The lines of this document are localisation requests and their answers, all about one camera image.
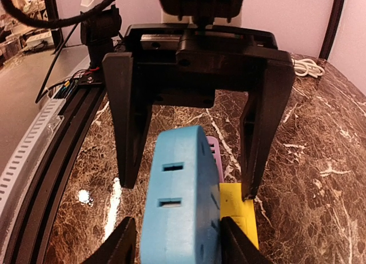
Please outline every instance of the coiled white cable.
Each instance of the coiled white cable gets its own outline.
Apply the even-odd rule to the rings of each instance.
[[[306,77],[307,75],[310,75],[311,77],[318,78],[325,74],[325,70],[316,65],[316,63],[309,59],[301,59],[301,60],[295,60],[292,59],[293,68],[295,69],[295,74],[298,77]]]

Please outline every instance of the marble table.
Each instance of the marble table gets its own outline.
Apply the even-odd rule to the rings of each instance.
[[[331,64],[318,63],[326,75],[296,79],[272,143],[255,200],[260,250],[274,263],[366,263],[366,97]],[[246,99],[218,91],[212,109],[155,106],[133,190],[118,182],[105,99],[63,195],[46,263],[82,262],[127,215],[136,219],[139,242],[162,131],[201,125],[220,141],[225,181],[240,181],[238,124]]]

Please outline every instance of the blue block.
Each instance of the blue block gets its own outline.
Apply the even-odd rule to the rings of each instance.
[[[201,126],[161,133],[146,200],[141,263],[221,263],[219,189]]]

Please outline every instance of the yellow block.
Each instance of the yellow block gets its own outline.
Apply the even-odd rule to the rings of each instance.
[[[241,200],[240,183],[220,183],[220,219],[231,217],[259,249],[253,200]]]

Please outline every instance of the white wall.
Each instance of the white wall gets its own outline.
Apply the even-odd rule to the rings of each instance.
[[[318,57],[333,0],[244,0],[242,27],[270,31],[279,49]]]
[[[60,18],[72,17],[80,13],[81,0],[56,0]],[[128,26],[141,23],[160,23],[161,12],[158,0],[117,0],[116,6],[122,16],[121,33],[125,34]],[[63,36],[66,37],[71,27],[64,28]],[[69,40],[68,46],[79,45],[80,27],[78,27]]]
[[[366,95],[366,0],[345,0],[329,61]]]

